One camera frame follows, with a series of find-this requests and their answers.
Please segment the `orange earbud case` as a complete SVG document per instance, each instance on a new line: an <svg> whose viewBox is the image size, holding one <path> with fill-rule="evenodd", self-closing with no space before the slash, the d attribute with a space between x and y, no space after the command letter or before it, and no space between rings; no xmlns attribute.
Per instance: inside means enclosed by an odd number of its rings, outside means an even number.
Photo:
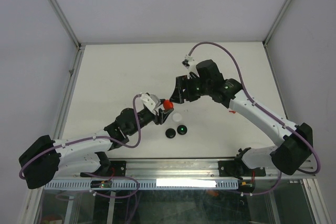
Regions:
<svg viewBox="0 0 336 224"><path fill-rule="evenodd" d="M164 110L171 110L171 109L174 109L174 105L170 100L164 100L163 101L163 108L164 108Z"/></svg>

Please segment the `white earbud case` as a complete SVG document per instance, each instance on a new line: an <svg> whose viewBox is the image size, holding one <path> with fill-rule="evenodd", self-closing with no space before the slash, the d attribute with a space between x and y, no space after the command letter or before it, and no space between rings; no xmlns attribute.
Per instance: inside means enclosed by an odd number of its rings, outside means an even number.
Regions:
<svg viewBox="0 0 336 224"><path fill-rule="evenodd" d="M180 114L180 113L174 113L173 115L172 115L172 120L174 121L174 122L181 122L182 121L182 115Z"/></svg>

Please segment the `black earbud case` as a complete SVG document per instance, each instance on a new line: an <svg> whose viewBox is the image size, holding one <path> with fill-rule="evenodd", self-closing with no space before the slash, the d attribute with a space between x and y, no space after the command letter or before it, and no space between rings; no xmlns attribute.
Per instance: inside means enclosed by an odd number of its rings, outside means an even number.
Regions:
<svg viewBox="0 0 336 224"><path fill-rule="evenodd" d="M176 130L173 128L168 128L165 131L165 136L170 139L174 138L176 136Z"/></svg>
<svg viewBox="0 0 336 224"><path fill-rule="evenodd" d="M187 133L187 127L181 124L177 127L176 131L179 135L185 135Z"/></svg>

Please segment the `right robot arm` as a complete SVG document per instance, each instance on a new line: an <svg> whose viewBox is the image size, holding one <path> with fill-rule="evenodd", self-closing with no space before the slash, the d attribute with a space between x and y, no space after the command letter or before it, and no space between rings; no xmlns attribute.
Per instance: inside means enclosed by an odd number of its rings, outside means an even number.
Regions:
<svg viewBox="0 0 336 224"><path fill-rule="evenodd" d="M214 102L248 119L272 140L271 147L239 150L235 157L238 174L247 175L255 168L271 166L286 175L293 175L312 154L307 146L313 143L312 128L308 124L298 125L262 109L245 94L240 82L224 79L213 60L195 63L185 59L182 64L188 74L176 77L171 102L182 104L209 96Z"/></svg>

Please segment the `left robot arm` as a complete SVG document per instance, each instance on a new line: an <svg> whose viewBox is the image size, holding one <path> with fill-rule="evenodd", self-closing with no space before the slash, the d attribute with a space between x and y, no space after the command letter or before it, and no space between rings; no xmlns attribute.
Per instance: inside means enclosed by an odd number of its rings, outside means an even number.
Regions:
<svg viewBox="0 0 336 224"><path fill-rule="evenodd" d="M107 152L137 147L138 144L129 145L129 136L141 134L141 129L151 122L162 125L172 112L173 109L151 112L147 108L135 112L126 108L103 130L80 139L53 140L49 135L41 136L19 157L19 177L29 189L45 186L56 177L107 177L110 170Z"/></svg>

